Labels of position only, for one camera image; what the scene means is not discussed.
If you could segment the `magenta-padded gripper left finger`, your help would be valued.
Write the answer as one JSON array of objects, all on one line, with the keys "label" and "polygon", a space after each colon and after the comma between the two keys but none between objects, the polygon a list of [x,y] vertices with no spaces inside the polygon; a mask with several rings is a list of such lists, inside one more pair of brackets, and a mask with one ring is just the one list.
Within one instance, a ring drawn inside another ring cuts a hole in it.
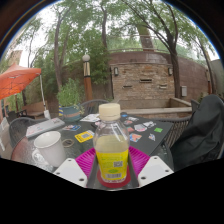
[{"label": "magenta-padded gripper left finger", "polygon": [[91,148],[76,159],[66,159],[54,174],[80,187],[94,189],[99,185],[95,149]]}]

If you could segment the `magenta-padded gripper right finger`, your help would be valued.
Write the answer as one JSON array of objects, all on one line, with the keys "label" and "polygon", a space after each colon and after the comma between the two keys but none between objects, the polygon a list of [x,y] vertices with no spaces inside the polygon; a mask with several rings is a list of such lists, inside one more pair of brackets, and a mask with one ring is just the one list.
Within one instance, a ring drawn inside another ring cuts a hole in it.
[{"label": "magenta-padded gripper right finger", "polygon": [[129,147],[129,173],[133,188],[146,186],[173,173],[173,170],[159,157],[148,156]]}]

